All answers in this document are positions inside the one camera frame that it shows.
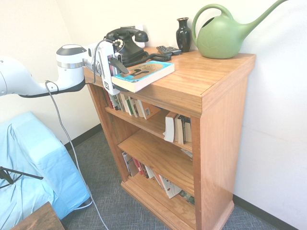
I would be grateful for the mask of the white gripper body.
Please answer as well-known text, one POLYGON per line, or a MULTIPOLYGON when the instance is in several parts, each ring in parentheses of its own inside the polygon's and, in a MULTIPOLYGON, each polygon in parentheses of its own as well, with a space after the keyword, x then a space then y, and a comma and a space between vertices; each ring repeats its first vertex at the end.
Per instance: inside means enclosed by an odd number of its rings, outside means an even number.
POLYGON ((98 48, 98 60, 100 62, 102 70, 102 81, 103 86, 110 95, 116 95, 119 93, 118 89, 115 89, 111 80, 111 76, 117 74, 115 67, 110 66, 109 59, 114 58, 114 49, 113 45, 109 41, 102 41, 98 48))

